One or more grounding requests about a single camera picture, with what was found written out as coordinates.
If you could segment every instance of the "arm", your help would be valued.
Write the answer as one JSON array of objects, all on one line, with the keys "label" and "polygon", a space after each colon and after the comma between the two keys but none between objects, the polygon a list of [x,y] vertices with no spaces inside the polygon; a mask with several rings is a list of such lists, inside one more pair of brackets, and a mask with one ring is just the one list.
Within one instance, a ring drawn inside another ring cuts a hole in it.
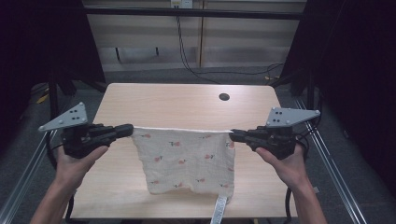
[{"label": "arm", "polygon": [[75,159],[64,154],[58,148],[56,176],[46,195],[35,210],[31,224],[61,223],[69,199],[81,185],[85,174],[95,161],[107,152],[107,147],[99,147],[83,159]]},{"label": "arm", "polygon": [[305,171],[303,149],[296,145],[294,154],[280,161],[268,150],[259,147],[256,152],[263,160],[274,166],[280,179],[291,189],[301,223],[327,223],[317,195]]}]

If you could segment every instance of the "light wood table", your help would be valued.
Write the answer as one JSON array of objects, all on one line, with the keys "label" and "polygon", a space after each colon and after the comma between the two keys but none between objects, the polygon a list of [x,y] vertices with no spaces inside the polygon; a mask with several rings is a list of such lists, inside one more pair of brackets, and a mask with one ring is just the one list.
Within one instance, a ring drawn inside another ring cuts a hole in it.
[{"label": "light wood table", "polygon": [[[230,100],[221,101],[227,93]],[[255,129],[279,106],[264,86],[111,84],[94,123],[194,130]],[[286,185],[273,167],[235,143],[235,189],[227,217],[284,217]],[[121,138],[87,173],[73,218],[211,218],[217,195],[188,190],[151,195],[132,138]],[[295,217],[294,201],[290,202]]]}]

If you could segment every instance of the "person's right hand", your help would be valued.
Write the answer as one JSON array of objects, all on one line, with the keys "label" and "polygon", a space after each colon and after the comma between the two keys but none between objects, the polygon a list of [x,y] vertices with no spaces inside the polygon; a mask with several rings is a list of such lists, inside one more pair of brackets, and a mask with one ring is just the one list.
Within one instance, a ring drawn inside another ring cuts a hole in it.
[{"label": "person's right hand", "polygon": [[282,161],[278,160],[265,148],[258,147],[256,152],[262,157],[263,160],[275,168],[279,178],[289,188],[295,189],[308,179],[303,157],[304,150],[299,144],[296,144],[294,153]]}]

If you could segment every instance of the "cloth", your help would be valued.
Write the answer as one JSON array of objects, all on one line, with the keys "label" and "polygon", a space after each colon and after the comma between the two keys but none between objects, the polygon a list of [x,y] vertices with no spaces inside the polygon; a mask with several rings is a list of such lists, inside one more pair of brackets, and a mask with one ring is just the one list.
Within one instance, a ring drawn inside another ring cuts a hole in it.
[{"label": "cloth", "polygon": [[235,158],[231,131],[134,127],[132,138],[152,194],[189,188],[233,196]]}]

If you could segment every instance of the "power cord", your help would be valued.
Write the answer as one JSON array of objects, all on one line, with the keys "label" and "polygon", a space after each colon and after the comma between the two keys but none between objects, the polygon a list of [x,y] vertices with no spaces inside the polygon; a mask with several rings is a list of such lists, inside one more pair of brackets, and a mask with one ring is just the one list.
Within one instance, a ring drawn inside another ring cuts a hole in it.
[{"label": "power cord", "polygon": [[190,65],[188,63],[187,60],[187,56],[186,56],[186,52],[184,50],[184,43],[183,43],[183,38],[182,38],[182,34],[181,34],[181,25],[180,25],[180,17],[177,16],[177,32],[178,32],[178,41],[179,41],[179,51],[180,51],[180,58],[181,61],[183,62],[184,67],[190,71],[193,75],[195,75],[196,77],[200,78],[200,79],[204,79],[206,81],[209,82],[213,82],[216,84],[220,84],[219,82],[206,78],[206,77],[200,77],[199,75],[206,75],[206,74],[237,74],[237,75],[247,75],[247,76],[255,76],[255,75],[261,75],[261,74],[268,74],[268,81],[265,85],[268,85],[269,82],[271,81],[271,75],[270,75],[270,71],[275,70],[276,68],[278,68],[279,66],[284,65],[284,63],[273,63],[270,64],[266,70],[264,71],[260,71],[260,72],[256,72],[256,73],[241,73],[241,72],[231,72],[231,71],[224,71],[224,72],[219,72],[219,71],[214,71],[214,72],[196,72],[193,71],[190,68]]}]

